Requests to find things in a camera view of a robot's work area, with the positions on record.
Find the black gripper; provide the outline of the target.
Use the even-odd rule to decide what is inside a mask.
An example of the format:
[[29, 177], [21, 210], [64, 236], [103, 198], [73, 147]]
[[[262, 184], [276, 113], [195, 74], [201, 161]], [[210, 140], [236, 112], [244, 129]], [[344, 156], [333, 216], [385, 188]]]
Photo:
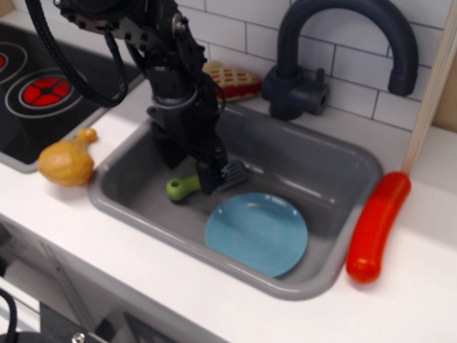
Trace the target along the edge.
[[148, 115], [153, 119], [152, 137], [163, 163], [170, 169], [186, 157], [196, 161], [205, 195], [224, 182], [221, 169], [228, 164], [226, 150], [216, 133], [221, 109], [216, 96], [167, 99], [155, 96]]

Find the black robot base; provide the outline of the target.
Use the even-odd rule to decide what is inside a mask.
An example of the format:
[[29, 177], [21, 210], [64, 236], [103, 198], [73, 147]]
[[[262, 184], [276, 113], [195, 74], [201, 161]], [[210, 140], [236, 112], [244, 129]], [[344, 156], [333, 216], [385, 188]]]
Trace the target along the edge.
[[46, 305], [40, 306], [39, 330], [28, 328], [19, 329], [19, 312], [16, 300], [5, 289], [1, 290], [1, 298], [6, 309], [1, 311], [1, 317], [6, 320], [6, 326], [1, 329], [2, 342], [115, 342], [114, 330], [109, 328], [107, 333], [90, 332], [74, 324]]

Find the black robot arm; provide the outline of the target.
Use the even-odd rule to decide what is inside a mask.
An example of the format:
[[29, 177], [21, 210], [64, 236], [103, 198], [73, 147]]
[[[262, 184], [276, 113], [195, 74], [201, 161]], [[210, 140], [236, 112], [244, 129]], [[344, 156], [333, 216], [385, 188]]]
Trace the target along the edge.
[[216, 134], [222, 107], [215, 82], [203, 71], [204, 47], [192, 37], [175, 1], [55, 1], [79, 28], [126, 43], [152, 88], [151, 135], [170, 168], [196, 160], [201, 190], [225, 182], [226, 150]]

